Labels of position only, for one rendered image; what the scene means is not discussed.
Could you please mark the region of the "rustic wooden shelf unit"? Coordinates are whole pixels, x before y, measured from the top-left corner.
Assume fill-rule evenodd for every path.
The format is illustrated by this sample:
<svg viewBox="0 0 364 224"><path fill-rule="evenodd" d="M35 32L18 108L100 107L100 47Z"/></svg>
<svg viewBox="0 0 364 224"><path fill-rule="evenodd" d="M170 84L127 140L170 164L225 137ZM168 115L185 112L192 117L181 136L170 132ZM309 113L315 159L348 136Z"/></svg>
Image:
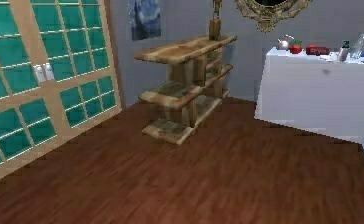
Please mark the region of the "rustic wooden shelf unit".
<svg viewBox="0 0 364 224"><path fill-rule="evenodd" d="M134 55L137 60L168 66L168 79L139 95L160 110L160 117L143 129L145 134L180 145L195 132L229 94L224 82L233 66L222 62L222 53L236 40L235 36L217 40L201 36Z"/></svg>

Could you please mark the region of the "silver kettle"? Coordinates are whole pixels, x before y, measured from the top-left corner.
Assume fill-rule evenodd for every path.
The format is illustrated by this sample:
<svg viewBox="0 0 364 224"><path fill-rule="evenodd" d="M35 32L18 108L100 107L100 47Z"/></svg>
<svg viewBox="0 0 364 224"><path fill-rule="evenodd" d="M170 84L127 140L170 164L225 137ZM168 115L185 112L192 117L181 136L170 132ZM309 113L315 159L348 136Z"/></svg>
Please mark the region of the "silver kettle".
<svg viewBox="0 0 364 224"><path fill-rule="evenodd" d="M289 50L291 45L294 43L295 38L291 35L284 35L278 39L278 44L276 46L277 50Z"/></svg>

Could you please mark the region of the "gold ornate framed mirror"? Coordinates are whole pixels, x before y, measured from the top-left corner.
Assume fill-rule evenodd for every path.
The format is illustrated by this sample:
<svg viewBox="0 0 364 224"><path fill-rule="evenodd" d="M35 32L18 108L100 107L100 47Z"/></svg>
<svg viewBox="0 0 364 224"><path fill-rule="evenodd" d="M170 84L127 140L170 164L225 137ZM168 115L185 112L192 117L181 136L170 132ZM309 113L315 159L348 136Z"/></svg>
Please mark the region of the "gold ornate framed mirror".
<svg viewBox="0 0 364 224"><path fill-rule="evenodd" d="M271 32L278 22L292 19L313 0L234 0L243 17L256 22L261 32Z"/></svg>

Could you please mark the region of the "wooden glazed double door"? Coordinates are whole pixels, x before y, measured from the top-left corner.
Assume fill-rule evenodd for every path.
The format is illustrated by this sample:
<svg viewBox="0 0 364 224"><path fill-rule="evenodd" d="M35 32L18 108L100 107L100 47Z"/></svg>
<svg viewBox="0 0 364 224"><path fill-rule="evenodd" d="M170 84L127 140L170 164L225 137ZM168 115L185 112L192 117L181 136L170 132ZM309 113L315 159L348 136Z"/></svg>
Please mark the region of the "wooden glazed double door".
<svg viewBox="0 0 364 224"><path fill-rule="evenodd" d="M105 0L0 0L0 179L121 110Z"/></svg>

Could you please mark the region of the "white cloth covered table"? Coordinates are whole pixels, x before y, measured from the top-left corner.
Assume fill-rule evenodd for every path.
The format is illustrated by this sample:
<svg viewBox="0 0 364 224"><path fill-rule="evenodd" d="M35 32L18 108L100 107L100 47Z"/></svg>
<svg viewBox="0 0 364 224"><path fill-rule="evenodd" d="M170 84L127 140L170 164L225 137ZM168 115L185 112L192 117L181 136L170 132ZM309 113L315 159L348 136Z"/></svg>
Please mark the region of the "white cloth covered table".
<svg viewBox="0 0 364 224"><path fill-rule="evenodd" d="M364 58L337 62L271 49L255 117L355 142L364 150Z"/></svg>

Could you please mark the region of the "grey bottle with dark cap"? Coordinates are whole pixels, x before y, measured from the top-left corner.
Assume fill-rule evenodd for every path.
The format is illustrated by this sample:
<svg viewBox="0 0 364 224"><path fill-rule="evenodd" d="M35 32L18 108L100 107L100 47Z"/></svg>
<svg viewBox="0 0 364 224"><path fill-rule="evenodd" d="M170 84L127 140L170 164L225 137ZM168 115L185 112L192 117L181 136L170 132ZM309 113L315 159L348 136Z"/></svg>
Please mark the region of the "grey bottle with dark cap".
<svg viewBox="0 0 364 224"><path fill-rule="evenodd" d="M350 49L350 41L349 40L344 40L343 45L340 48L339 53L338 53L338 61L339 62L344 62L347 59L349 49Z"/></svg>

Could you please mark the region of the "clear glass bottle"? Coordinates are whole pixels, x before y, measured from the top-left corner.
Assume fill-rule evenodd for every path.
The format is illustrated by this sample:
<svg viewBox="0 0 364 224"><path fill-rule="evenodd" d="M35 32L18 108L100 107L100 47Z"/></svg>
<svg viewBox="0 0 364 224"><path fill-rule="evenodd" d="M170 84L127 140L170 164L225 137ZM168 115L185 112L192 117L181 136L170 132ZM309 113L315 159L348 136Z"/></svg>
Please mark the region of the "clear glass bottle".
<svg viewBox="0 0 364 224"><path fill-rule="evenodd" d="M364 49L364 33L359 35L358 40L354 44L353 48L350 51L350 57L352 59L359 59Z"/></svg>

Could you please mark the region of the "blue swirl wall painting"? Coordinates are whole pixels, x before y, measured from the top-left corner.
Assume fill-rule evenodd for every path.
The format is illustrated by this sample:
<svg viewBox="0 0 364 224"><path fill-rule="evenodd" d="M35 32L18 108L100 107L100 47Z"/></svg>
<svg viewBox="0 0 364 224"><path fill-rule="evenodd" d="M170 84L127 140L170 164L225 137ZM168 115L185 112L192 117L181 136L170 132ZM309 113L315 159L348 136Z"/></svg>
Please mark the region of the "blue swirl wall painting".
<svg viewBox="0 0 364 224"><path fill-rule="evenodd" d="M161 36L161 8L159 0L130 0L132 40Z"/></svg>

